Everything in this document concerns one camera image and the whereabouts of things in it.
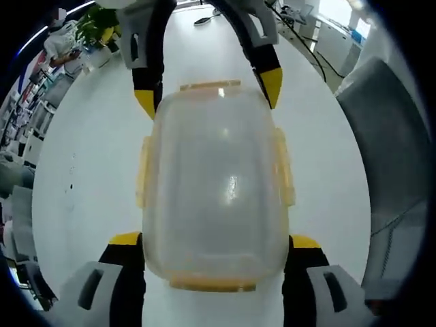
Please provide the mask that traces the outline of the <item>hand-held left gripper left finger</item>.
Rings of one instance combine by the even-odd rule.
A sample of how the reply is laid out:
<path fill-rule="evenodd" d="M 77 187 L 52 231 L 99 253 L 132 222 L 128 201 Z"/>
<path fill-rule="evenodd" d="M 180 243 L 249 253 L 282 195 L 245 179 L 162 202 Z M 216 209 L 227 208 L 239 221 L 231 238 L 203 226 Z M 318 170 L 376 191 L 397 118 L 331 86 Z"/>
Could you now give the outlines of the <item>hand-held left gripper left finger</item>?
<path fill-rule="evenodd" d="M 59 326 L 141 326 L 146 282 L 142 233 L 117 234 L 97 261 L 63 285 Z"/>

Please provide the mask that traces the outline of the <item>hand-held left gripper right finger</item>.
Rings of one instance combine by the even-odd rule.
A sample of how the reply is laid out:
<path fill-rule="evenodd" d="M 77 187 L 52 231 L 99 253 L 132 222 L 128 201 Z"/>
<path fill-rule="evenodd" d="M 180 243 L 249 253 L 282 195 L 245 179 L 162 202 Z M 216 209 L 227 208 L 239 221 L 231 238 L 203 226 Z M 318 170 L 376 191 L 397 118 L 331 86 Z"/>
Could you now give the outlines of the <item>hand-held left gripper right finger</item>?
<path fill-rule="evenodd" d="M 364 290 L 321 246 L 303 235 L 289 236 L 282 284 L 284 326 L 370 326 L 373 314 Z"/>

